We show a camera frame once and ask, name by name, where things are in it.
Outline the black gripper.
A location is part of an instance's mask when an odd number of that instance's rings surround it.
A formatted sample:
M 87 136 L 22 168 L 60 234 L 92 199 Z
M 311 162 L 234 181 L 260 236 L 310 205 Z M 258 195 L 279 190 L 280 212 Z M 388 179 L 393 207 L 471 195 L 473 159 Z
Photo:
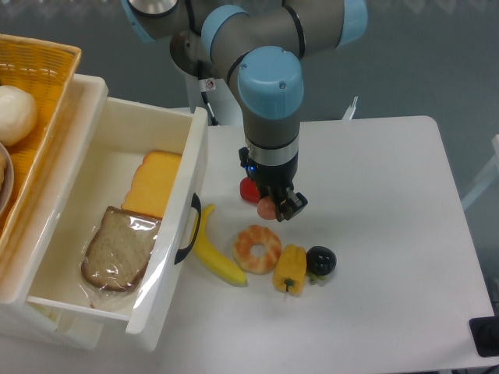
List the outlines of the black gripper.
M 291 220 L 307 206 L 307 198 L 301 192 L 293 191 L 298 154 L 284 164 L 268 166 L 253 160 L 249 149 L 243 147 L 239 149 L 239 160 L 247 177 L 254 182 L 259 198 L 271 198 L 278 222 Z

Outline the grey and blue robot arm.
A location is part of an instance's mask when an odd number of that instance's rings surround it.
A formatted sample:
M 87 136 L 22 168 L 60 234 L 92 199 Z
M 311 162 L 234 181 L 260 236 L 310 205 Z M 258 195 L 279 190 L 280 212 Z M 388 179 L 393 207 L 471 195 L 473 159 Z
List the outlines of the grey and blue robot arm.
M 228 1 L 124 1 L 145 41 L 183 31 L 199 37 L 205 57 L 242 112 L 245 146 L 239 159 L 274 219 L 287 221 L 306 206 L 293 178 L 299 156 L 299 110 L 308 54 L 359 39 L 368 23 L 364 1 L 283 1 L 252 15 Z

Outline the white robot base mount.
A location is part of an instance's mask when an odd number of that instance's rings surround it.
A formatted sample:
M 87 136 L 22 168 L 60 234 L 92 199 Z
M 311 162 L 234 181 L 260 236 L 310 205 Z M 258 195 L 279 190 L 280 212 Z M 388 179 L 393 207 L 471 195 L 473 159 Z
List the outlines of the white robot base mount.
M 185 74 L 184 82 L 191 112 L 205 108 L 211 124 L 242 126 L 242 111 L 223 79 Z

